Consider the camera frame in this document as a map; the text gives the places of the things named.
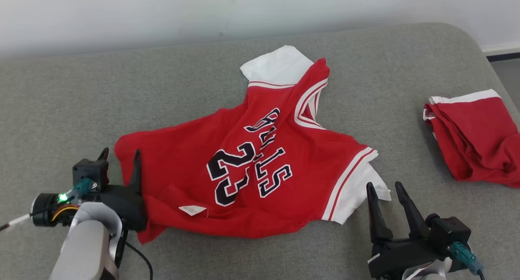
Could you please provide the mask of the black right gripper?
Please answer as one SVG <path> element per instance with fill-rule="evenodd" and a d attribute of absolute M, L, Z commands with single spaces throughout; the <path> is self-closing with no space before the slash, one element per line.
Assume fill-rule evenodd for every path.
<path fill-rule="evenodd" d="M 431 233 L 403 184 L 395 182 L 398 201 L 405 211 L 409 238 L 393 240 L 379 208 L 379 197 L 372 182 L 366 184 L 372 257 L 368 261 L 371 278 L 376 280 L 445 280 L 449 263 L 450 233 Z"/>

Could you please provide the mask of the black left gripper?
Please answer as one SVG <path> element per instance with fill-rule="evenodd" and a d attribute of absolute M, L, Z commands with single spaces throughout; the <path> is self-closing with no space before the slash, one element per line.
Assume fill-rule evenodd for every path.
<path fill-rule="evenodd" d="M 108 156 L 109 148 L 106 147 L 99 154 L 97 161 L 106 161 Z M 141 173 L 141 151 L 137 149 L 132 160 L 129 185 L 108 185 L 97 195 L 100 202 L 112 208 L 128 223 L 129 229 L 136 232 L 143 231 L 148 224 L 148 214 L 142 197 Z"/>

